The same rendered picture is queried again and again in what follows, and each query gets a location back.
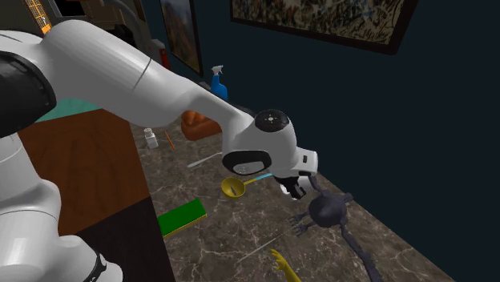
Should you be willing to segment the white slim knife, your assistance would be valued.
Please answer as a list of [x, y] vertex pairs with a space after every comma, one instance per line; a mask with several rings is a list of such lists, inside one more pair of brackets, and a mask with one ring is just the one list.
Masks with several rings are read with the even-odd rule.
[[205, 162], [205, 161], [207, 161], [207, 160], [209, 160], [209, 159], [211, 159], [211, 158], [213, 158], [215, 156], [218, 156], [218, 155], [222, 155], [222, 152], [217, 152], [217, 153], [215, 153], [213, 155], [210, 155], [208, 157], [205, 157], [203, 159], [200, 159], [200, 160], [197, 160], [197, 161], [195, 161], [193, 163], [190, 163], [190, 164], [187, 165], [187, 168], [195, 167], [195, 166], [197, 166], [197, 165], [199, 165], [199, 164], [201, 164], [201, 163], [203, 163], [203, 162]]

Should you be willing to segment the blue spray bottle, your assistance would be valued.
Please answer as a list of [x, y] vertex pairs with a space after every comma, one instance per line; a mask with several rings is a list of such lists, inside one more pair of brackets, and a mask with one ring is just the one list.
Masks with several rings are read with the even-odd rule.
[[220, 75], [222, 74], [223, 65], [214, 66], [212, 68], [213, 76], [211, 82], [211, 91], [223, 100], [228, 99], [227, 87], [220, 83]]

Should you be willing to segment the small white shaker bottle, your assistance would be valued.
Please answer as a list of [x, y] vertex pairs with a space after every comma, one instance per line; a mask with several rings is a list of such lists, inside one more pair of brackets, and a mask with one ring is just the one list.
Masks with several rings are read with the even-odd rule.
[[159, 146], [157, 138], [155, 136], [155, 133], [152, 131], [151, 128], [149, 128], [149, 127], [145, 128], [143, 130], [143, 133], [144, 133], [144, 136], [145, 136], [145, 139], [147, 142], [147, 146], [149, 149], [154, 149], [154, 148], [157, 148]]

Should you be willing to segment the red canister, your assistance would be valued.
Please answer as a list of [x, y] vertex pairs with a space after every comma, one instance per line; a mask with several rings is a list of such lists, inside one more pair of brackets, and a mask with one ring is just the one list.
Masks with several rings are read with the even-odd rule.
[[166, 47], [160, 40], [156, 38], [151, 40], [151, 57], [163, 67], [167, 68], [168, 70], [171, 69], [168, 61]]

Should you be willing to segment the teal rug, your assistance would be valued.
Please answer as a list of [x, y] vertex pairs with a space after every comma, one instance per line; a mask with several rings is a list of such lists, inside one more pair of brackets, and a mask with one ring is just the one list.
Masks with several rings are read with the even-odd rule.
[[99, 107], [93, 103], [89, 103], [81, 99], [62, 99], [57, 102], [54, 109], [39, 118], [37, 123], [98, 109]]

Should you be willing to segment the thin grey rod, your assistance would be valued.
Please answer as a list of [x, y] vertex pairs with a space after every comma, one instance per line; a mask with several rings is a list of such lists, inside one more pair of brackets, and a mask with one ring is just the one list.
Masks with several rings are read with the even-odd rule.
[[245, 254], [242, 258], [240, 258], [239, 260], [237, 260], [234, 264], [238, 264], [242, 261], [244, 261], [245, 259], [247, 259], [249, 256], [257, 253], [258, 251], [260, 251], [261, 249], [263, 249], [264, 247], [267, 247], [269, 244], [273, 243], [275, 240], [278, 240], [280, 237], [282, 237], [284, 234], [286, 234], [287, 232], [291, 231], [292, 229], [289, 228], [288, 230], [282, 232], [281, 234], [275, 236], [274, 238], [272, 238], [271, 240], [269, 240], [268, 242], [266, 242], [265, 244], [262, 244], [260, 245], [258, 248], [254, 249], [253, 251]]

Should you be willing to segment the dark grey long-limbed figure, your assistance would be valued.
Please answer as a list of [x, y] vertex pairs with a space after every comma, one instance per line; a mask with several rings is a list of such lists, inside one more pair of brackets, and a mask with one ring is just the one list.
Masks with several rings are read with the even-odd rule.
[[321, 228], [339, 226], [344, 240], [362, 260], [371, 282], [384, 282], [370, 254], [362, 249], [359, 243], [349, 234], [345, 226], [348, 223], [347, 207], [345, 204], [353, 200], [353, 196], [350, 193], [338, 195], [329, 190], [322, 189], [317, 183], [315, 176], [309, 175], [308, 180], [312, 188], [319, 192], [319, 195], [310, 202], [306, 212], [289, 218], [295, 235], [301, 236], [308, 228], [316, 225]]

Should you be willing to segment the landscape wall picture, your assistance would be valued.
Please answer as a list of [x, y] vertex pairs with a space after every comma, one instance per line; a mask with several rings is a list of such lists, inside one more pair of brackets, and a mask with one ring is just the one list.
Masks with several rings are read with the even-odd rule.
[[159, 0], [172, 55], [198, 75], [204, 74], [193, 0]]

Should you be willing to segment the dark robot stand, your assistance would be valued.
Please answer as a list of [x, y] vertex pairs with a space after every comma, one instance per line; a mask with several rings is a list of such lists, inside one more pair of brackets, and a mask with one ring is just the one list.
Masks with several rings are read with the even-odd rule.
[[175, 282], [151, 198], [132, 204], [77, 235], [121, 267], [123, 282]]

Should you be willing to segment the yellow fork-shaped tool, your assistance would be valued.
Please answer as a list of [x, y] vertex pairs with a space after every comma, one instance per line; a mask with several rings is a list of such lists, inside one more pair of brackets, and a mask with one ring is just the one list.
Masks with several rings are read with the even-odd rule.
[[277, 263], [276, 271], [282, 271], [287, 282], [302, 282], [287, 260], [277, 250], [270, 249], [270, 252]]

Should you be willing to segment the large abstract wall picture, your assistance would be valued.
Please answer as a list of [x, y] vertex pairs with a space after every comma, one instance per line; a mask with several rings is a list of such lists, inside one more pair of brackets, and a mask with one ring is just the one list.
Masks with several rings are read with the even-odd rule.
[[232, 22], [397, 53], [419, 0], [229, 0]]

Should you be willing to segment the green and yellow sponge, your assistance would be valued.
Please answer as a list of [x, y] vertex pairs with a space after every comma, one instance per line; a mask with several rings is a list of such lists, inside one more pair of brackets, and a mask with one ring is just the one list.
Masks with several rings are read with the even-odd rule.
[[207, 217], [199, 199], [194, 199], [157, 218], [163, 237], [172, 236]]

